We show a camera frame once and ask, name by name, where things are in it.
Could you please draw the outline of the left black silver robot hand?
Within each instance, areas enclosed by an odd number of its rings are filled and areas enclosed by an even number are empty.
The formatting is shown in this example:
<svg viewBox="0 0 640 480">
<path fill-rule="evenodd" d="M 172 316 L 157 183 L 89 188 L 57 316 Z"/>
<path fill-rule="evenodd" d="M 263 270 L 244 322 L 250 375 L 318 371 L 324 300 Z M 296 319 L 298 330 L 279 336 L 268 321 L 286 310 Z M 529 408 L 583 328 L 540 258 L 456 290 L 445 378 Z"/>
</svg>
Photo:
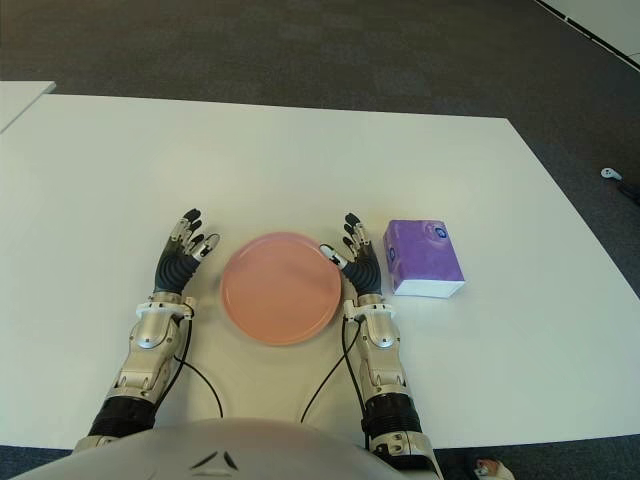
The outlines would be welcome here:
<svg viewBox="0 0 640 480">
<path fill-rule="evenodd" d="M 153 293 L 181 295 L 199 265 L 217 247 L 220 235 L 196 231 L 202 226 L 201 211 L 187 211 L 175 224 L 157 262 Z"/>
</svg>

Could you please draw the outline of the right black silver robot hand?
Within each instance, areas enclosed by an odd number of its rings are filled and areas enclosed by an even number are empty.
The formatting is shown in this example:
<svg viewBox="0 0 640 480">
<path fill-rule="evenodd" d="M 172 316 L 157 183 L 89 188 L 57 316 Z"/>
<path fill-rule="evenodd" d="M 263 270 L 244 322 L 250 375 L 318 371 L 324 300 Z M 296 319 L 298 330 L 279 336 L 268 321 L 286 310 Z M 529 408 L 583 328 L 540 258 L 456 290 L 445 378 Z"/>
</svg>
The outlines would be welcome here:
<svg viewBox="0 0 640 480">
<path fill-rule="evenodd" d="M 320 252 L 342 272 L 358 296 L 382 295 L 379 261 L 363 222 L 350 212 L 345 215 L 343 229 L 346 235 L 342 242 L 351 258 L 347 259 L 329 244 L 321 244 Z"/>
</svg>

